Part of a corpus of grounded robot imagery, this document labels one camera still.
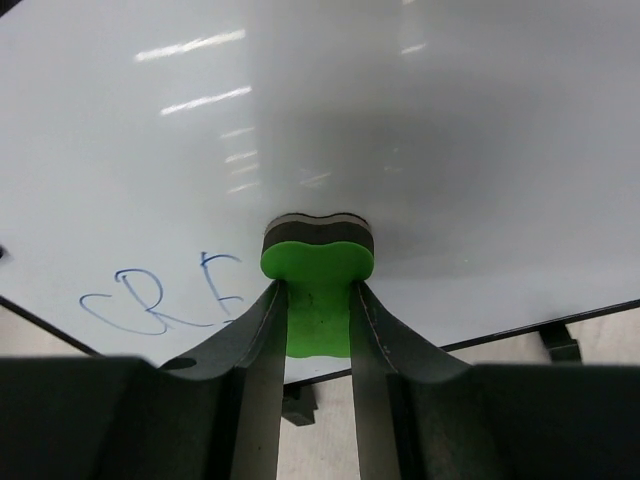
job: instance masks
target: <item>blue marker writing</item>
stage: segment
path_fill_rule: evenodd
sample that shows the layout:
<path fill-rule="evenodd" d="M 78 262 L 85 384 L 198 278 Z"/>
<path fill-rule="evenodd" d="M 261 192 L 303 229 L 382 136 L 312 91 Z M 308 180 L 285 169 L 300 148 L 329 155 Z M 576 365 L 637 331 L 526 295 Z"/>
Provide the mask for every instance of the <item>blue marker writing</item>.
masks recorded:
<path fill-rule="evenodd" d="M 140 295 L 138 294 L 138 292 L 136 291 L 136 289 L 133 287 L 133 285 L 131 284 L 131 280 L 130 280 L 130 276 L 132 274 L 141 274 L 144 275 L 148 278 L 151 278 L 153 280 L 153 282 L 155 283 L 157 289 L 158 289 L 158 293 L 157 293 L 157 298 L 154 301 L 154 303 L 152 305 L 150 305 L 151 302 L 145 302 Z M 158 279 L 158 277 L 156 277 L 153 273 L 149 272 L 148 270 L 143 270 L 140 268 L 128 268 L 125 270 L 119 270 L 116 272 L 115 274 L 115 281 L 118 283 L 122 283 L 125 288 L 127 289 L 127 291 L 129 292 L 129 294 L 134 298 L 134 300 L 144 309 L 145 313 L 148 313 L 149 315 L 151 315 L 155 320 L 157 320 L 160 325 L 162 325 L 162 331 L 160 332 L 141 332 L 139 330 L 133 330 L 130 328 L 125 328 L 122 327 L 110 320 L 108 320 L 107 318 L 105 318 L 104 316 L 100 315 L 99 313 L 97 313 L 95 310 L 93 310 L 92 308 L 88 307 L 86 304 L 86 301 L 88 298 L 92 298 L 92 297 L 102 297 L 102 298 L 111 298 L 111 295 L 105 295 L 102 293 L 90 293 L 88 295 L 83 295 L 82 297 L 80 297 L 80 306 L 87 312 L 89 312 L 91 315 L 93 315 L 94 317 L 102 320 L 103 322 L 108 323 L 109 325 L 118 328 L 120 330 L 124 330 L 125 332 L 131 332 L 131 333 L 138 333 L 140 335 L 162 335 L 164 333 L 166 333 L 166 331 L 170 328 L 173 328 L 170 324 L 167 323 L 167 321 L 172 321 L 172 322 L 176 322 L 176 323 L 180 323 L 183 325 L 190 325 L 192 327 L 212 327 L 215 324 L 214 323 L 209 323 L 209 324 L 205 324 L 205 325 L 201 325 L 198 323 L 191 323 L 191 322 L 187 322 L 185 320 L 180 320 L 176 317 L 173 317 L 171 315 L 167 315 L 166 313 L 162 313 L 157 311 L 157 308 L 160 306 L 160 303 L 162 302 L 162 299 L 164 298 L 164 288 L 162 287 L 162 283 L 160 283 L 160 280 Z"/>
<path fill-rule="evenodd" d="M 220 255 L 212 255 L 210 257 L 207 257 L 207 252 L 201 252 L 200 266 L 202 267 L 202 271 L 204 272 L 204 277 L 207 280 L 207 284 L 209 285 L 209 288 L 213 292 L 213 296 L 216 297 L 216 301 L 218 302 L 218 305 L 220 305 L 220 308 L 222 308 L 224 313 L 226 313 L 227 315 L 231 315 L 231 312 L 229 312 L 229 309 L 225 305 L 225 302 L 228 302 L 230 300 L 239 300 L 240 302 L 244 302 L 244 298 L 238 297 L 238 296 L 230 296 L 230 297 L 221 296 L 220 293 L 218 292 L 218 289 L 213 284 L 213 280 L 211 279 L 211 272 L 209 272 L 209 263 L 212 262 L 213 260 L 223 259 L 223 258 L 233 260 L 238 263 L 242 263 L 242 261 L 239 258 L 234 257 L 233 255 L 220 254 Z"/>

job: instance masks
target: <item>white surface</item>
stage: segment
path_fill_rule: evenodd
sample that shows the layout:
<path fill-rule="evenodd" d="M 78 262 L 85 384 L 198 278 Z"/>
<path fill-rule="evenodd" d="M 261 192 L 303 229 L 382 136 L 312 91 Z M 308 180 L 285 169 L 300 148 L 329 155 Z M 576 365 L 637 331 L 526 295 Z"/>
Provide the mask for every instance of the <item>white surface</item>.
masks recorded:
<path fill-rule="evenodd" d="M 350 211 L 372 288 L 436 344 L 636 299 L 639 27 L 631 0 L 25 0 L 0 19 L 0 293 L 160 363 L 257 298 L 270 220 Z M 244 302 L 203 251 L 242 260 L 209 271 Z M 145 313 L 131 268 L 213 326 Z"/>

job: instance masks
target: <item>floor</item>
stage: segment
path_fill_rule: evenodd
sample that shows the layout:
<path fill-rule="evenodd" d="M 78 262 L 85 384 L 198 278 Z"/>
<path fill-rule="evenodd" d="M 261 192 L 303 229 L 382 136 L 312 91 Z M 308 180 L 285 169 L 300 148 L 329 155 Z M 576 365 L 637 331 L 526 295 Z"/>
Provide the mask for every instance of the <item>floor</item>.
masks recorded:
<path fill-rule="evenodd" d="M 585 363 L 640 364 L 640 310 L 569 326 Z M 73 347 L 0 308 L 0 355 L 80 355 Z M 470 362 L 546 363 L 537 334 L 454 352 Z M 315 425 L 295 427 L 283 420 L 278 480 L 359 479 L 351 378 L 316 386 Z"/>

